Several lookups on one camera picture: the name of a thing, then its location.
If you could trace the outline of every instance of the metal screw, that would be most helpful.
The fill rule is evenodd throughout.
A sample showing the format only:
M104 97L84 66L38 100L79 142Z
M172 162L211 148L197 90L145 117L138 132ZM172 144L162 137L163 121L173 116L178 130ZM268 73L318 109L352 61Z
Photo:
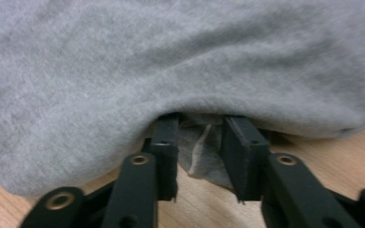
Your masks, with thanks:
M293 158L291 158L289 156L284 156L284 155L281 155L281 156L277 157L277 160L278 160L279 163L282 163L282 164L285 164L285 165L295 165L296 163L298 163Z
M49 210L60 210L73 203L75 196L69 192L60 192L53 197L51 197L47 203L46 207Z
M131 159L131 162L133 164L137 164L137 165L145 164L145 163L149 162L149 158L144 155L138 155L138 156L133 157Z

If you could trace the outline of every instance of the gray cloth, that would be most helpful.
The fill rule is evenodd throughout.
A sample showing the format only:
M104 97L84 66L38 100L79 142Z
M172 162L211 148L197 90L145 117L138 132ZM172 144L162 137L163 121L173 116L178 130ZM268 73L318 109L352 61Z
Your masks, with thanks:
M307 138L364 129L365 1L0 0L11 193L100 177L170 112L186 113L182 166L224 184L218 115Z

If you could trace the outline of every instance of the gray sweatshirt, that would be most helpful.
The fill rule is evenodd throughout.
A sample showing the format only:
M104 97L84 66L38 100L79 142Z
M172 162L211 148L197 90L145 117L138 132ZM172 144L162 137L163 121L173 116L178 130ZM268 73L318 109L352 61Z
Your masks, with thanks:
M170 112L181 165L227 185L223 114L306 138L365 129L365 1L0 0L11 193L102 176Z

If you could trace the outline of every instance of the wooden surface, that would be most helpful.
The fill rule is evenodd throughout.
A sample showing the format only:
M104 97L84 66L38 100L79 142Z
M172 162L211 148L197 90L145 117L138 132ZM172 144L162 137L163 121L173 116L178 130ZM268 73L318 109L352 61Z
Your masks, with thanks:
M365 131L343 140L302 141L274 136L272 150L304 160L328 188L356 199L365 188ZM88 193L116 176L116 171L86 184ZM205 180L179 173L177 203L161 202L160 227L263 227L258 203L237 203L235 197ZM24 199L0 187L0 227L18 227L35 199Z

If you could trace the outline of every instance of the gray fabric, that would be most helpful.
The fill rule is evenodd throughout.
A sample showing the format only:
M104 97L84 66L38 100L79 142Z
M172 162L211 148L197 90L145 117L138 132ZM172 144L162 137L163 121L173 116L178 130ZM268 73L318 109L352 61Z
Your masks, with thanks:
M97 178L177 111L307 138L364 129L365 1L0 0L0 184L11 193ZM228 184L214 117L186 115L181 164Z

